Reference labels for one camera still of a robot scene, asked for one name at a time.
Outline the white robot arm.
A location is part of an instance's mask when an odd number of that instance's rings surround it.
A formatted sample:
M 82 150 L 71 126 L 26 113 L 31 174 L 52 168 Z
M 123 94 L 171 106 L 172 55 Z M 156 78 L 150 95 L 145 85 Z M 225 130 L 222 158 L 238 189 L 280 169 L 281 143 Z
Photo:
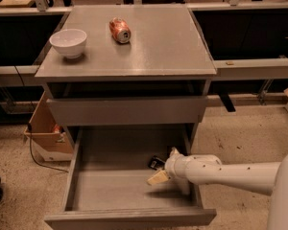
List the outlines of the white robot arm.
M 167 160 L 154 160 L 149 185 L 176 181 L 188 194 L 187 183 L 220 184 L 271 198 L 267 230 L 288 230 L 288 154 L 280 162 L 224 164 L 212 154 L 183 155 L 172 149 Z

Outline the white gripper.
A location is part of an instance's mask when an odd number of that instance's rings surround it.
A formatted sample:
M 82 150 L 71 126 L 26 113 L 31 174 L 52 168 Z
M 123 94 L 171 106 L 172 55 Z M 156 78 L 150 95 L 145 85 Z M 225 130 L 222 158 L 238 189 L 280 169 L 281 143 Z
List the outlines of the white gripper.
M 165 162 L 165 170 L 156 171 L 147 179 L 147 184 L 153 186 L 155 184 L 163 183 L 168 181 L 170 177 L 185 178 L 186 168 L 189 162 L 189 156 L 180 154 L 177 148 L 172 147 L 170 157 Z

